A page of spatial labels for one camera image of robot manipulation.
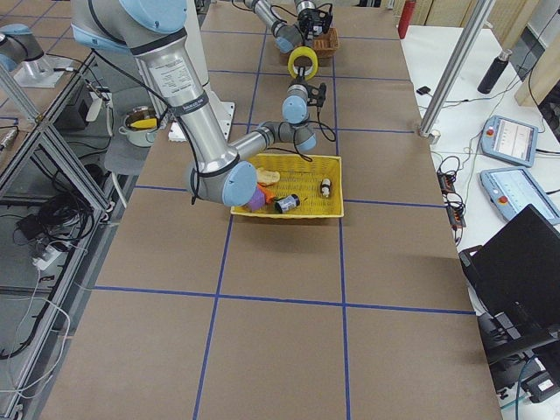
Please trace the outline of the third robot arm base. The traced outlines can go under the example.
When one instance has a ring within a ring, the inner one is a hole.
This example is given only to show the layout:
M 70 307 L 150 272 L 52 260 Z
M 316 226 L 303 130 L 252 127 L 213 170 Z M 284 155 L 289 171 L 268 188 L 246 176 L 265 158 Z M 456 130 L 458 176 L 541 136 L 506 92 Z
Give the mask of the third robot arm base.
M 23 88 L 55 88 L 62 76 L 28 26 L 7 24 L 1 27 L 1 67 L 10 73 L 19 66 L 14 79 Z

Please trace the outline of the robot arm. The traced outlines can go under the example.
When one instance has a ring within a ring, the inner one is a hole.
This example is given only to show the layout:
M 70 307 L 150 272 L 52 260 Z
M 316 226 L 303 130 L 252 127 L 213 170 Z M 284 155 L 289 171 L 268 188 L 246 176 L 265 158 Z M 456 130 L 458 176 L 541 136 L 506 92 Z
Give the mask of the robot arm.
M 192 146 L 185 174 L 195 198 L 242 206 L 257 187 L 249 158 L 274 143 L 308 151 L 316 135 L 306 122 L 264 122 L 229 143 L 187 52 L 185 1 L 73 1 L 75 40 L 94 50 L 130 53 L 143 83 L 153 89 Z
M 274 12 L 279 5 L 269 1 L 231 1 L 241 10 L 259 17 L 270 31 L 281 53 L 290 53 L 299 46 L 312 47 L 314 39 L 327 34 L 333 21 L 333 5 L 317 5 L 314 1 L 295 1 L 296 21 L 289 24 Z

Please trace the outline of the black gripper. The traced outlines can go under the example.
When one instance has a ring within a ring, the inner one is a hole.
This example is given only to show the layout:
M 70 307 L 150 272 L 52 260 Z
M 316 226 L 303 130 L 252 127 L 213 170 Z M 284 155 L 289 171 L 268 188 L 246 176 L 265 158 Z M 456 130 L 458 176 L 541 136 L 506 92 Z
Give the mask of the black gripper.
M 297 14 L 297 25 L 305 36 L 319 36 L 323 33 L 323 11 L 302 9 Z
M 303 86 L 304 88 L 307 86 L 307 81 L 304 77 L 304 67 L 299 66 L 297 68 L 297 77 L 290 83 L 290 86 Z

